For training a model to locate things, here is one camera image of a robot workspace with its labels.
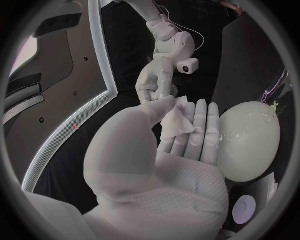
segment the white wire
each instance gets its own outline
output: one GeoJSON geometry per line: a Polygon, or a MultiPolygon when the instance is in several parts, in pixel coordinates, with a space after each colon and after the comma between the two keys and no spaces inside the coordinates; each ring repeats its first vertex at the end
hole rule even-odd
{"type": "Polygon", "coordinates": [[[181,32],[183,32],[183,30],[179,28],[179,27],[182,27],[182,28],[184,28],[184,29],[193,31],[193,32],[196,33],[196,34],[199,34],[199,35],[203,38],[203,42],[202,42],[201,46],[198,47],[198,48],[195,50],[195,52],[196,52],[197,50],[199,50],[199,49],[203,46],[203,44],[204,44],[204,42],[205,42],[205,38],[204,38],[204,36],[203,36],[201,33],[197,32],[197,31],[195,31],[195,30],[193,30],[193,29],[187,28],[187,27],[185,27],[185,26],[181,26],[181,25],[179,25],[179,24],[176,23],[176,22],[173,22],[172,20],[170,20],[170,12],[168,11],[168,9],[167,9],[166,7],[164,7],[164,6],[158,5],[158,4],[155,2],[155,0],[153,0],[153,2],[154,2],[155,5],[160,9],[160,11],[163,13],[163,15],[165,15],[166,18],[169,19],[169,21],[170,21],[171,23],[173,23],[173,24],[176,26],[176,28],[178,28],[178,30],[180,30],[181,32]],[[164,13],[164,11],[163,11],[161,8],[163,8],[163,9],[166,10],[168,16],[164,13]]]}

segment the white balloon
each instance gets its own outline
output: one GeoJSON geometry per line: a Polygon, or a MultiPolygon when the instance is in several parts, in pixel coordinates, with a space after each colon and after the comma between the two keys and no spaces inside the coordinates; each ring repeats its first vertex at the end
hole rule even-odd
{"type": "Polygon", "coordinates": [[[254,180],[270,167],[279,143],[279,120],[269,105],[239,104],[220,117],[217,167],[234,182],[254,180]]]}

